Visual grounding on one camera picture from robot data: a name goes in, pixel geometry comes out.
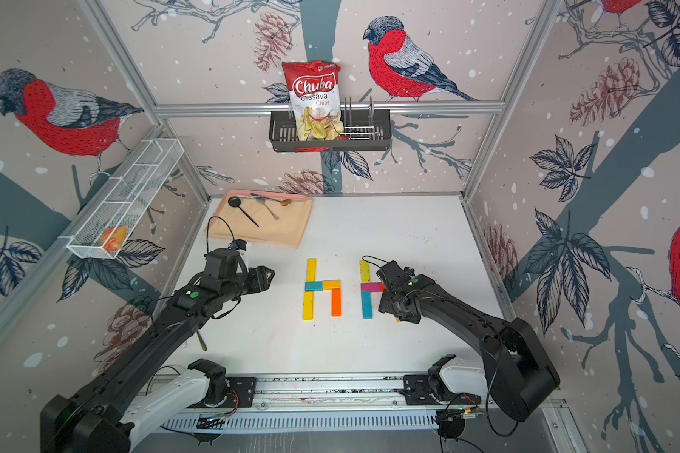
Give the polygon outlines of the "orange block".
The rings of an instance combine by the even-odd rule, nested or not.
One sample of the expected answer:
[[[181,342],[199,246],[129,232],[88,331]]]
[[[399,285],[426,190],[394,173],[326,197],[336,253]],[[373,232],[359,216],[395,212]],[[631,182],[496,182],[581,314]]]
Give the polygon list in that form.
[[[332,317],[342,315],[342,292],[340,288],[332,289]]]

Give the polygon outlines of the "red cassava chips bag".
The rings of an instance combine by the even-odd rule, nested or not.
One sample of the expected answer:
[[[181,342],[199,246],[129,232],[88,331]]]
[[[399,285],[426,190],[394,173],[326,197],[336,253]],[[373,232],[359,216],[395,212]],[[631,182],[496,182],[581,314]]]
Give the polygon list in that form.
[[[332,62],[283,63],[300,141],[335,141],[344,132],[338,87],[340,71],[340,66]]]

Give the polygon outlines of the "wooden handled spoon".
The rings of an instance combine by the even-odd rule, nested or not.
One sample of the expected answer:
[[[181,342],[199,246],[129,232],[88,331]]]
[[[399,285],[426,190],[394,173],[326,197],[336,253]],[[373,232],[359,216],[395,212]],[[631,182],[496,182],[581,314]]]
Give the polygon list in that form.
[[[273,197],[262,196],[261,194],[257,194],[257,193],[251,193],[250,196],[253,197],[254,199],[256,199],[261,204],[266,204],[266,202],[270,201],[270,202],[275,202],[275,203],[279,204],[280,206],[286,207],[286,206],[289,206],[292,203],[291,199],[277,199],[277,198],[273,198]]]

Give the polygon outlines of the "magenta block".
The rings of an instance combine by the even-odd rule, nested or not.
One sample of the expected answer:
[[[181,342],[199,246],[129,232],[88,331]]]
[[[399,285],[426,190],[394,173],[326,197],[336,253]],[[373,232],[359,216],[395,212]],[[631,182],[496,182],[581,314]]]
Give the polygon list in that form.
[[[368,283],[362,283],[361,284],[361,292],[362,293],[379,293],[377,284],[379,282],[368,282]]]

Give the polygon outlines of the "small teal block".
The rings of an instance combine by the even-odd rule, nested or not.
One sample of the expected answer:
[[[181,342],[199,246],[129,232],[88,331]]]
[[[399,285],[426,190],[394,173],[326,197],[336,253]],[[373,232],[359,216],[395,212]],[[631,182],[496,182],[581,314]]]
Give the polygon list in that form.
[[[322,292],[324,290],[323,281],[308,281],[305,283],[306,292]]]

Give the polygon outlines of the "teal long block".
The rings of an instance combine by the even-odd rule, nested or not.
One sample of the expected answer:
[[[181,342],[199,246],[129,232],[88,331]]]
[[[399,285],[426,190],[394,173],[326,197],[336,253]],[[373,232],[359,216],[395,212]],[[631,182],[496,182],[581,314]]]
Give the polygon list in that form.
[[[362,301],[362,317],[364,319],[372,319],[373,308],[372,308],[372,296],[370,292],[362,292],[361,301]]]

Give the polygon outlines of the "lime yellow block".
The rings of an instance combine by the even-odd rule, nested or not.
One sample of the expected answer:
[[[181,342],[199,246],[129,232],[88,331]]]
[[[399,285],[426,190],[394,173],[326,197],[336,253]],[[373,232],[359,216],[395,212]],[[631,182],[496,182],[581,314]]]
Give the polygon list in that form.
[[[359,265],[360,265],[361,283],[362,284],[371,283],[369,263],[366,262],[365,260],[360,260]]]

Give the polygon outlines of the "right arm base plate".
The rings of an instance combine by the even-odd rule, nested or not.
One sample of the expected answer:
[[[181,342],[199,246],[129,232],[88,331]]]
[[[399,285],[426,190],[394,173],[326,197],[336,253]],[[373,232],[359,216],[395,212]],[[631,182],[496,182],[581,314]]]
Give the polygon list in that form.
[[[451,403],[478,406],[481,398],[476,394],[452,393],[439,377],[429,375],[404,375],[402,390],[408,406],[446,405]]]

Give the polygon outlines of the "silver fork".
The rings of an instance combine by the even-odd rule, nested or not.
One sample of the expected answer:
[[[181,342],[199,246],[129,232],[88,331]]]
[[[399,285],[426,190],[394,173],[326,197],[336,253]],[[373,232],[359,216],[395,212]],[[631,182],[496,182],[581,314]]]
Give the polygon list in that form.
[[[267,198],[266,198],[265,196],[261,196],[260,194],[255,194],[255,193],[252,193],[250,196],[251,196],[257,203],[259,203],[260,205],[264,206],[264,207],[266,208],[266,210],[270,213],[270,215],[272,216],[272,218],[273,218],[275,221],[278,221],[278,220],[280,219],[280,217],[279,217],[276,213],[274,213],[274,211],[272,211],[272,209],[266,204]]]

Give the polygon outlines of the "small wooden spoon by wall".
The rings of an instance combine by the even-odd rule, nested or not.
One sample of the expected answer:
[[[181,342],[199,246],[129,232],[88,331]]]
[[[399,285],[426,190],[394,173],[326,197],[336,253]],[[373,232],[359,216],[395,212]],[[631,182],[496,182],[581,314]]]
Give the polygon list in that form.
[[[200,331],[196,332],[196,337],[198,337],[198,341],[199,341],[199,344],[200,344],[202,351],[207,352],[208,347],[207,347],[206,342],[204,341],[204,338],[201,335]]]

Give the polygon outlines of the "small amber block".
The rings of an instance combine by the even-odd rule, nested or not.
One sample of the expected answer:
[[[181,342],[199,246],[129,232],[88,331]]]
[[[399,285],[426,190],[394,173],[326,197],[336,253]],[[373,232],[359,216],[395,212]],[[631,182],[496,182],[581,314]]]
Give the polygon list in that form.
[[[325,280],[322,283],[322,289],[324,291],[331,291],[334,289],[340,289],[341,288],[341,281],[340,280]]]

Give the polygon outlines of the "black ladle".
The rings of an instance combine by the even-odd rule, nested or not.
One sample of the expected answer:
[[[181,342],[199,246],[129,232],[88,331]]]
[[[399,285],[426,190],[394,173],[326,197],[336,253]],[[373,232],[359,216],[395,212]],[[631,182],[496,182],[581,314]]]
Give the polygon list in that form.
[[[230,207],[232,207],[234,209],[238,209],[238,211],[240,211],[240,213],[243,213],[243,215],[245,215],[245,217],[247,217],[247,219],[249,219],[249,221],[255,227],[257,227],[257,228],[259,227],[259,224],[242,207],[242,199],[239,196],[231,196],[228,200],[228,204],[229,204]]]

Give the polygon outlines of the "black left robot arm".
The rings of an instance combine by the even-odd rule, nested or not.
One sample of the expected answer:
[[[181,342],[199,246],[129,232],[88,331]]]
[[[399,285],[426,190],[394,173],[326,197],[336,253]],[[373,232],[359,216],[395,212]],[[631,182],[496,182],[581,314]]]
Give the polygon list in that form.
[[[215,249],[202,272],[175,290],[152,327],[71,398],[55,396],[40,415],[41,452],[128,452],[135,422],[123,416],[139,391],[186,340],[229,301],[270,288],[275,271],[248,268],[239,251]]]

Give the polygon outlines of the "orange item in white basket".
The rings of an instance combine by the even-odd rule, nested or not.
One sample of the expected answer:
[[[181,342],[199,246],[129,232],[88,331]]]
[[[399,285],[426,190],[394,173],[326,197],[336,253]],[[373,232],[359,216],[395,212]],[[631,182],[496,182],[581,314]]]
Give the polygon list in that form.
[[[124,245],[127,235],[127,226],[113,226],[101,234],[99,244],[109,254],[117,253]]]

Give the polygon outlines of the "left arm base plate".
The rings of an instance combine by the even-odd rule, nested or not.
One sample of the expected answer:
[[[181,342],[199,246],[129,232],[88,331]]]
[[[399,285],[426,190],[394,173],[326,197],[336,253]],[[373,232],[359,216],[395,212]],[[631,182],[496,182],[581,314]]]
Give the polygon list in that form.
[[[256,393],[256,377],[211,377],[206,395],[193,409],[250,408]]]

